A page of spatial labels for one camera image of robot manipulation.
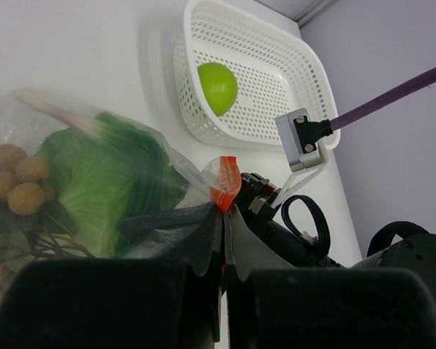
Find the green fake apple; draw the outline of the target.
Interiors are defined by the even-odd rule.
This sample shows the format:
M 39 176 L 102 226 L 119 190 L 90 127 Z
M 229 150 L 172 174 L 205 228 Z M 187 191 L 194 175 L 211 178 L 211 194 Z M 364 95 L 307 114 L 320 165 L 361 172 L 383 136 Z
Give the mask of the green fake apple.
M 238 82 L 233 72 L 220 63 L 198 66 L 198 76 L 204 97 L 216 116 L 225 115 L 238 97 Z

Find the clear zip bag orange seal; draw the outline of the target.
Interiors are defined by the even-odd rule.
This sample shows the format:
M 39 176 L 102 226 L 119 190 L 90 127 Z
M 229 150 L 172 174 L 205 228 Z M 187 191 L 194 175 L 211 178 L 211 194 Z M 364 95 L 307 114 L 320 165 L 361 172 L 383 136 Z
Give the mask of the clear zip bag orange seal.
M 153 128 L 17 89 L 0 99 L 0 299 L 32 262 L 160 257 L 185 215 L 226 211 L 240 189 L 233 156 L 197 169 Z

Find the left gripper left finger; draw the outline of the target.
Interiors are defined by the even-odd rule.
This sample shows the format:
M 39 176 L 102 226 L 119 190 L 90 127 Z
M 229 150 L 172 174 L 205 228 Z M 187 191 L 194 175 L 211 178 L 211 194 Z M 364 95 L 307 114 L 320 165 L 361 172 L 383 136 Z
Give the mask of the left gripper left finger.
M 0 348 L 212 348 L 220 340 L 222 214 L 160 257 L 34 262 L 0 303 Z

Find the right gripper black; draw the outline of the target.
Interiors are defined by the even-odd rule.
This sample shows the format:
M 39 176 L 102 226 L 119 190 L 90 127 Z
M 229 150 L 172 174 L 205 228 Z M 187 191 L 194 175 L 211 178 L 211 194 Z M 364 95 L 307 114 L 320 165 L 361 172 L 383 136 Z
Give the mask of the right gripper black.
M 276 214 L 276 208 L 272 208 L 272 204 L 279 192 L 279 188 L 260 174 L 243 172 L 241 173 L 241 189 L 234 204 L 238 207 L 245 222 L 254 220 L 269 222 Z M 181 228 L 199 223 L 213 207 L 213 204 L 207 203 L 128 217 L 120 221 L 117 229 L 129 243 L 141 243 L 154 230 Z

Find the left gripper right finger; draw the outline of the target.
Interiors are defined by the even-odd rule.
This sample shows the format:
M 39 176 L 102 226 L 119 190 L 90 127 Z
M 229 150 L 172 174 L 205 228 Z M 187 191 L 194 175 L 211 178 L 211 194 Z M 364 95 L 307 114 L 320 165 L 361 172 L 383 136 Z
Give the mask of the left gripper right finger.
M 436 348 L 436 234 L 351 268 L 296 268 L 224 218 L 231 348 Z

